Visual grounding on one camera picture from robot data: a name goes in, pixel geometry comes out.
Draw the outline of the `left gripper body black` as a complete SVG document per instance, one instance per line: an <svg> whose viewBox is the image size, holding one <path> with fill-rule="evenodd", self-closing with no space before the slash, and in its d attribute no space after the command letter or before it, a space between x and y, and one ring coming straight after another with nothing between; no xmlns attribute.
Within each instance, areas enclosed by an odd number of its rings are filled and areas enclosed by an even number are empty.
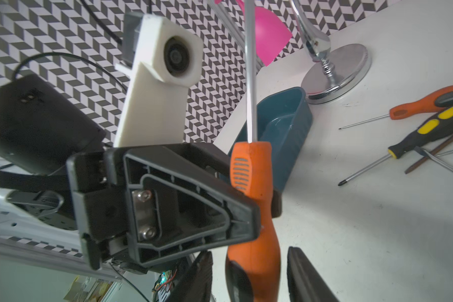
<svg viewBox="0 0 453 302"><path fill-rule="evenodd" d="M5 200L38 220L76 230L66 162L103 150L105 131L33 74L0 87L0 157L25 174L0 169Z"/></svg>

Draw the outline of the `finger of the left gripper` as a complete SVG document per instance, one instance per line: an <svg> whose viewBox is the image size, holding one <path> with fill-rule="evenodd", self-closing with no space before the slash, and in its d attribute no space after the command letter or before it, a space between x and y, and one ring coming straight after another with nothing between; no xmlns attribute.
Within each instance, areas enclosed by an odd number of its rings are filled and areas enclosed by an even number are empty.
<svg viewBox="0 0 453 302"><path fill-rule="evenodd" d="M272 218L278 218L283 212L283 199L282 194L276 188L273 191L273 199L271 203Z"/></svg>
<svg viewBox="0 0 453 302"><path fill-rule="evenodd" d="M86 262L143 268L253 239L252 208L211 143L110 148L67 161Z"/></svg>

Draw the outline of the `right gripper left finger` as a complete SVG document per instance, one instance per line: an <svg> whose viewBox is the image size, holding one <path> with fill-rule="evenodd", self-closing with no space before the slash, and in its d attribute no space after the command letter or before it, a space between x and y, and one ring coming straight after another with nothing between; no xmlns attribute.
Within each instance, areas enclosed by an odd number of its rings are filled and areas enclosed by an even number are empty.
<svg viewBox="0 0 453 302"><path fill-rule="evenodd" d="M172 290L166 302L209 302L213 282L213 256L202 251Z"/></svg>

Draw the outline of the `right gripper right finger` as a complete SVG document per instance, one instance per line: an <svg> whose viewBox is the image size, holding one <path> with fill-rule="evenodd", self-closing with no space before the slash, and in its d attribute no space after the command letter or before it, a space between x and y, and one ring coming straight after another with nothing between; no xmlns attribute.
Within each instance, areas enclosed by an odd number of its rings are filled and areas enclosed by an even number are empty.
<svg viewBox="0 0 453 302"><path fill-rule="evenodd" d="M299 247L288 249L287 277L290 301L338 302L337 297Z"/></svg>

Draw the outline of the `orange black large screwdriver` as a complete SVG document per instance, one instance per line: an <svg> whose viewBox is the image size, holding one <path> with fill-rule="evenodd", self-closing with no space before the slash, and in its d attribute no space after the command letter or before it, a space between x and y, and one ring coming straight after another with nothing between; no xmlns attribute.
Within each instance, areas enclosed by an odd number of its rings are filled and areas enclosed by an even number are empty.
<svg viewBox="0 0 453 302"><path fill-rule="evenodd" d="M277 301L281 252L271 213L272 147L258 139L255 4L244 1L247 139L237 142L230 161L231 185L246 198L254 237L228 247L226 285L231 301Z"/></svg>

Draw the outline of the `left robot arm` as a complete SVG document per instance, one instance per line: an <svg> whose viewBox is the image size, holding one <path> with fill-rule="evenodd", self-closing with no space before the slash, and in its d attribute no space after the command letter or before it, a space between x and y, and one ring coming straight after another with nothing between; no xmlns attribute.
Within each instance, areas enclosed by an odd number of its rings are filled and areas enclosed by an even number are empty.
<svg viewBox="0 0 453 302"><path fill-rule="evenodd" d="M192 253L258 237L260 210L226 180L229 158L210 143L184 143L140 111L133 137L104 148L104 130L35 74L0 87L0 171L11 202L46 195L37 219L77 230L87 263L143 274Z"/></svg>

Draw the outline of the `teal plastic storage box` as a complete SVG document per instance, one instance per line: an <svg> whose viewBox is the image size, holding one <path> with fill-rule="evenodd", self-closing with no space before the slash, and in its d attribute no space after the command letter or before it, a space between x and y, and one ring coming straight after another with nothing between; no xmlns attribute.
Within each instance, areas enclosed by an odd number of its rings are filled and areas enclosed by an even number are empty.
<svg viewBox="0 0 453 302"><path fill-rule="evenodd" d="M264 98L257 106L260 141L272 147L273 185L282 193L313 123L313 115L301 87Z"/></svg>

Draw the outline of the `black yellow long screwdriver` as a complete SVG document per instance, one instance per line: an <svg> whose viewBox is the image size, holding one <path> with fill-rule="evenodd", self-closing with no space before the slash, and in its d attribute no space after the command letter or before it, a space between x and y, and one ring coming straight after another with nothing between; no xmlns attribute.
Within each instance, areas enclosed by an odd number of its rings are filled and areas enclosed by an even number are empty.
<svg viewBox="0 0 453 302"><path fill-rule="evenodd" d="M436 148L434 148L430 153L435 156L446 156L446 155L451 155L453 154L453 150L448 150L444 151L444 149L449 146L451 143L453 143L453 135L450 136L447 140L445 140L443 143L438 145ZM427 162L427 159L423 157L422 159L416 161L414 164L412 164L407 170L404 171L405 174L410 174L417 168L419 168L423 163Z"/></svg>

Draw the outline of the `black yellow phillips screwdriver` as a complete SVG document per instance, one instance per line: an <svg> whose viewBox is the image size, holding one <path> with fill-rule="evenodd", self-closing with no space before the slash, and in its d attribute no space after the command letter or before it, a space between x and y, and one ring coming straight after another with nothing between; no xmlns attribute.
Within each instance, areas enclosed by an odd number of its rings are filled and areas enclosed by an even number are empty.
<svg viewBox="0 0 453 302"><path fill-rule="evenodd" d="M430 142L435 142L436 140L451 135L453 135L453 106L441 111L440 113L432 115L416 130L408 134L400 143L388 147L388 154L386 156L381 157L372 164L345 178L338 183L338 186L347 184L350 180L360 176L390 158L400 159L403 155L414 150L416 147L423 147Z"/></svg>

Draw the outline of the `chrome glass holder stand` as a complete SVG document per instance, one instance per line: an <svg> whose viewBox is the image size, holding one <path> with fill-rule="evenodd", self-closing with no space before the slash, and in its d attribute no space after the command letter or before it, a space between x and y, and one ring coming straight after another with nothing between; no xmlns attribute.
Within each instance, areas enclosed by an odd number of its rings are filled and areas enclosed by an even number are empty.
<svg viewBox="0 0 453 302"><path fill-rule="evenodd" d="M237 1L246 23L255 25L255 13L248 14L247 1ZM299 1L291 1L294 24L299 32L303 49L311 57L314 65L306 73L301 88L306 93L309 104L323 104L346 94L365 77L370 66L371 56L362 44L348 44L331 49L330 38L315 28L305 15ZM246 42L255 42L245 36Z"/></svg>

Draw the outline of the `pink plastic wine glass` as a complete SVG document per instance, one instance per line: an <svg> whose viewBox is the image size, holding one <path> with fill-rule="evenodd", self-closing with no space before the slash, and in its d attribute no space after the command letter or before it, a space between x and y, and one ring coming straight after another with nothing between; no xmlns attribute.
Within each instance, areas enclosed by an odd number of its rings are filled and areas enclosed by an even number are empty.
<svg viewBox="0 0 453 302"><path fill-rule="evenodd" d="M234 20L221 9L221 1L215 1L217 5L216 13L224 22L225 27L229 30L235 41L241 47L245 48L245 38L235 24ZM292 38L289 28L278 18L272 11L261 6L255 7L255 43L256 53L263 65L268 66L288 45Z"/></svg>

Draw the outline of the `aluminium front rail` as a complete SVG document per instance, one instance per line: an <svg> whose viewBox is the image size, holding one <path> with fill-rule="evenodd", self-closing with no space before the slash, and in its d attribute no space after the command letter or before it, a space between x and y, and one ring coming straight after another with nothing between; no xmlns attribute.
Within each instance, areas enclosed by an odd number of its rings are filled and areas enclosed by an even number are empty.
<svg viewBox="0 0 453 302"><path fill-rule="evenodd" d="M91 269L84 258L0 238L0 258L39 268L120 282L112 268Z"/></svg>

